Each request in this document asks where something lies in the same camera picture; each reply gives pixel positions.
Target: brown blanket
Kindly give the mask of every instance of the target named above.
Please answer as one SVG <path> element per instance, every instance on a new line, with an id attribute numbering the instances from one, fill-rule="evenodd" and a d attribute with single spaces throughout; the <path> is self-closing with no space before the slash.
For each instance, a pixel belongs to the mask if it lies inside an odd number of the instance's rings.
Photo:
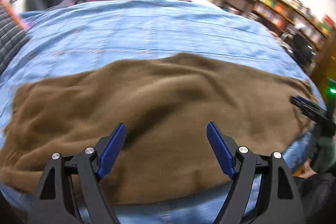
<path id="1" fill-rule="evenodd" d="M 256 153 L 283 151 L 309 126 L 290 95 L 312 99 L 312 90 L 296 79 L 185 53 L 26 84 L 5 128 L 0 180 L 32 192 L 54 152 L 79 153 L 123 122 L 126 143 L 102 181 L 109 202 L 187 196 L 228 180 L 207 141 L 208 122 Z"/>

